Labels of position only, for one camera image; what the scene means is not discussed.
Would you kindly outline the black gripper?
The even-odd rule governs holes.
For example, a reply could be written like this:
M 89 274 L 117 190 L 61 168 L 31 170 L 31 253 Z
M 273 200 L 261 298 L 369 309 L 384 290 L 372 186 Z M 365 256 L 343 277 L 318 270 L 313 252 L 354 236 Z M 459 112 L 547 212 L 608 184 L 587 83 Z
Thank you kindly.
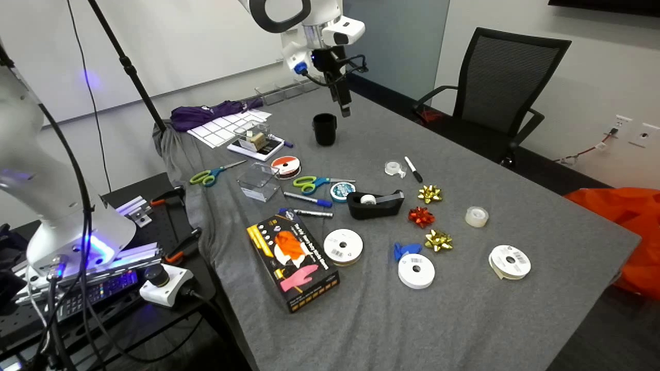
M 326 85 L 335 103 L 338 105 L 343 117 L 350 115 L 350 88 L 345 77 L 345 69 L 357 69 L 358 72 L 366 70 L 366 60 L 362 53 L 348 55 L 343 48 L 313 50 L 313 66 L 324 74 Z

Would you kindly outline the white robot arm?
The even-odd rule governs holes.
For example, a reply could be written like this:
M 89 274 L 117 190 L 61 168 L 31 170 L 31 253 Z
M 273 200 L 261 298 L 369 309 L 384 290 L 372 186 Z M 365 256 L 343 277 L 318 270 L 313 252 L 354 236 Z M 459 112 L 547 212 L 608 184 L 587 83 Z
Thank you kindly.
M 345 15 L 343 0 L 239 0 L 254 22 L 281 38 L 284 66 L 330 90 L 345 117 L 350 115 L 346 74 L 365 72 L 362 53 L 348 55 L 365 22 Z

